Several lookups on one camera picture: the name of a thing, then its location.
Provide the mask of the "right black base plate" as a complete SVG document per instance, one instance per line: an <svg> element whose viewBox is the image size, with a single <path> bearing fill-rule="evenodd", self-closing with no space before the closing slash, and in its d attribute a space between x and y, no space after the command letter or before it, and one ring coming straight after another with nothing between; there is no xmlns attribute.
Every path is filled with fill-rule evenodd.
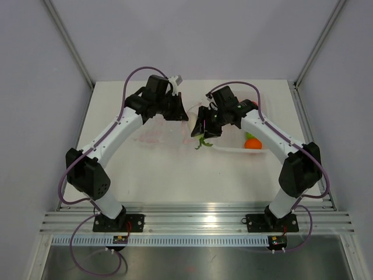
<svg viewBox="0 0 373 280"><path fill-rule="evenodd" d="M299 226L295 214L288 214L281 219L270 218L264 213L247 214L241 219L248 233L297 233Z"/></svg>

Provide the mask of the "aluminium rail frame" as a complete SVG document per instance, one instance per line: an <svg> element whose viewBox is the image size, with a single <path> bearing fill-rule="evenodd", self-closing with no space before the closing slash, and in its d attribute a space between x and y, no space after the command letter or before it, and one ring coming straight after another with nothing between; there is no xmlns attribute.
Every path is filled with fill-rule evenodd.
<svg viewBox="0 0 373 280"><path fill-rule="evenodd" d="M149 203L126 202L130 214L143 214L146 235L245 235L247 227L241 220L247 214L264 211L267 202L192 202ZM313 225L314 235L353 235L355 228L346 211L338 211L332 199L303 201L311 216L302 208L296 210L300 234ZM47 212L40 234L72 233L80 222L93 214L86 202L77 206L62 204L57 211Z"/></svg>

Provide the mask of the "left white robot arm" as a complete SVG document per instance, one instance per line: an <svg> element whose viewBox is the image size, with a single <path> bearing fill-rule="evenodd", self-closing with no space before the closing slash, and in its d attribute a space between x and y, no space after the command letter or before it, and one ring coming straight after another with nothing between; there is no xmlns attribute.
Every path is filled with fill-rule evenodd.
<svg viewBox="0 0 373 280"><path fill-rule="evenodd" d="M145 86L125 99L118 117L96 139L82 150L72 148L66 153L68 183L99 211L97 223L113 232L125 227L126 209L110 193L105 167L123 142L155 115L166 121L188 120L178 90L181 82L180 76L150 76Z"/></svg>

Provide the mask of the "white plastic basket tray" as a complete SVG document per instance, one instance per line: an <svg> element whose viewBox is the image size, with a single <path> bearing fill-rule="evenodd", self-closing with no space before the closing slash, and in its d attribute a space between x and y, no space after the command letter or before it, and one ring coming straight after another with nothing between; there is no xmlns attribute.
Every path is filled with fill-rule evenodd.
<svg viewBox="0 0 373 280"><path fill-rule="evenodd" d="M250 87L241 89L238 85L231 85L230 88L239 102L248 99L254 103L258 103L257 94ZM213 144L212 148L222 152L266 153L269 151L264 144L262 145L262 149L246 149L244 148L246 140L247 136L245 131L237 128L235 125L227 124L222 127L220 137L209 138L206 140L206 143Z"/></svg>

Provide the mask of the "circuit board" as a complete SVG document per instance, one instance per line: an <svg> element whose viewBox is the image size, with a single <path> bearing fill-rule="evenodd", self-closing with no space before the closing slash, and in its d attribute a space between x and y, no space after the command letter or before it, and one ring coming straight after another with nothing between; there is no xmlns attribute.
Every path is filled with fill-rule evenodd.
<svg viewBox="0 0 373 280"><path fill-rule="evenodd" d="M128 236L114 236L113 243L114 244L127 244L128 243Z"/></svg>
<svg viewBox="0 0 373 280"><path fill-rule="evenodd" d="M286 236L270 236L269 244L271 246L287 246L287 237Z"/></svg>

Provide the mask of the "white radish with leaves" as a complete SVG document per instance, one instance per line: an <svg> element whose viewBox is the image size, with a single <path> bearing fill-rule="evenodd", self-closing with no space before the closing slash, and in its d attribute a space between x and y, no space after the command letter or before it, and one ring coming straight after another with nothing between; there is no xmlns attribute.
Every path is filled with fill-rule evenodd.
<svg viewBox="0 0 373 280"><path fill-rule="evenodd" d="M196 122L197 122L197 115L195 113L188 113L187 116L189 118L189 120L187 121L187 126L188 126L189 131L192 132L193 129L195 128L195 125L196 125ZM191 138L193 138L194 140L196 140L198 142L198 145L197 145L197 147L195 147L195 150L200 149L202 146L206 146L206 147L212 147L213 146L212 143L205 142L205 138L204 138L203 134L197 135L197 136L192 136Z"/></svg>

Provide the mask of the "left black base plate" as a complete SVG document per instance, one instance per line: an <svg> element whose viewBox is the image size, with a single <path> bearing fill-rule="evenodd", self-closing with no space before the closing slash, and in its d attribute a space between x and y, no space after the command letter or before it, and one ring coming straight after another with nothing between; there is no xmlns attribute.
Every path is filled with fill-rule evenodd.
<svg viewBox="0 0 373 280"><path fill-rule="evenodd" d="M122 213L115 219L109 219L103 214L99 214L94 219L93 232L114 233L130 232L142 233L145 224L145 216L138 213Z"/></svg>

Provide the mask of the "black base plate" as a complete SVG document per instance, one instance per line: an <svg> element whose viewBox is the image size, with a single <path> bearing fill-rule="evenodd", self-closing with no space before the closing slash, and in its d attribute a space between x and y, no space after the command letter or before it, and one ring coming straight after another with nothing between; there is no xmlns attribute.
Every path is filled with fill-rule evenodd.
<svg viewBox="0 0 373 280"><path fill-rule="evenodd" d="M297 233L299 226L295 214L288 214L281 219L270 218L264 213L247 214L241 219L248 233Z"/></svg>
<svg viewBox="0 0 373 280"><path fill-rule="evenodd" d="M103 214L99 214L94 219L93 232L114 233L130 232L142 233L145 224L145 216L138 213L122 213L115 219L109 219Z"/></svg>

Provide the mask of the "clear zip top bag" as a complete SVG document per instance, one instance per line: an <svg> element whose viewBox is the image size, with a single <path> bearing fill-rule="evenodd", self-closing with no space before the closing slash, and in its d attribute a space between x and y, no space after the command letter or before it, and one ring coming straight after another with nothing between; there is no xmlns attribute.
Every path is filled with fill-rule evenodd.
<svg viewBox="0 0 373 280"><path fill-rule="evenodd" d="M186 113L197 113L202 101L194 103ZM197 143L191 138L187 121L166 121L162 115L156 115L136 130L130 139L145 145L183 145Z"/></svg>

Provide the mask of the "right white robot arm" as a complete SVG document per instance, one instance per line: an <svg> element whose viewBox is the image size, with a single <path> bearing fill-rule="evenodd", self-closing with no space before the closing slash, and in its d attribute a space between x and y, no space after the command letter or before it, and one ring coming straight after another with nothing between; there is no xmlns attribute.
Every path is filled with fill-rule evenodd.
<svg viewBox="0 0 373 280"><path fill-rule="evenodd" d="M322 178L318 145L303 143L286 134L265 117L260 101L240 101L228 85L206 96L208 106L200 105L196 112L187 112L191 137L198 138L200 146L207 145L209 138L220 137L225 125L232 125L261 141L280 163L280 190L263 214L265 226L278 231L295 204Z"/></svg>

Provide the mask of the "orange carrot with green top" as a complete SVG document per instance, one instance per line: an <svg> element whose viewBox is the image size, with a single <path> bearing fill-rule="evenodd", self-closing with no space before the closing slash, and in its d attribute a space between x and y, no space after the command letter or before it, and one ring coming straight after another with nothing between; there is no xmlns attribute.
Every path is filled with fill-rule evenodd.
<svg viewBox="0 0 373 280"><path fill-rule="evenodd" d="M262 143L249 132L245 133L246 141L244 143L245 149L262 149Z"/></svg>

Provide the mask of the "right circuit board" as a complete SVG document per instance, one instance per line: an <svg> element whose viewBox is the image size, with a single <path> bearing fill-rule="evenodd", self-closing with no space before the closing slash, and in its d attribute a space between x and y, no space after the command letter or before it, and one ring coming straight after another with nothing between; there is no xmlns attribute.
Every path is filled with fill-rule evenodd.
<svg viewBox="0 0 373 280"><path fill-rule="evenodd" d="M286 236L270 236L269 244L271 246L287 246L287 237Z"/></svg>

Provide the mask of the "left circuit board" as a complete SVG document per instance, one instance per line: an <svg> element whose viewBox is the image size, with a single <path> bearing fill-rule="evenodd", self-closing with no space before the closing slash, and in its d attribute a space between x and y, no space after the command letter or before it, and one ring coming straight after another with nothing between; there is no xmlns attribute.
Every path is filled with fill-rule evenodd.
<svg viewBox="0 0 373 280"><path fill-rule="evenodd" d="M113 243L114 244L127 244L128 243L128 236L114 236Z"/></svg>

